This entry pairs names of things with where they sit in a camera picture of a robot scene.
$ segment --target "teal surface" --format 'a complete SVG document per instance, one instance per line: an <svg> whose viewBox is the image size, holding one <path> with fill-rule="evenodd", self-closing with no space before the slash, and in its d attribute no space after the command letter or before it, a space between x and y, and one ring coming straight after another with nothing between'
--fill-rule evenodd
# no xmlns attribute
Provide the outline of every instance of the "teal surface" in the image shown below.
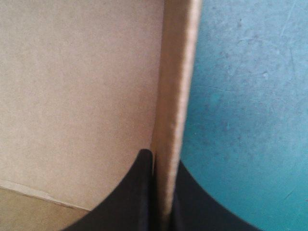
<svg viewBox="0 0 308 231"><path fill-rule="evenodd" d="M204 0L181 158L244 220L308 231L308 1Z"/></svg>

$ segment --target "blue-green painted surface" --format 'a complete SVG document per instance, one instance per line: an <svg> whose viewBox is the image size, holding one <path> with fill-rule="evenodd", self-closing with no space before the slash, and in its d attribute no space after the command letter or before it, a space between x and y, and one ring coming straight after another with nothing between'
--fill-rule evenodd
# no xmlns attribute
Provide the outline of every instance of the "blue-green painted surface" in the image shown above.
<svg viewBox="0 0 308 231"><path fill-rule="evenodd" d="M266 231L308 231L308 1L204 0L182 161Z"/></svg>

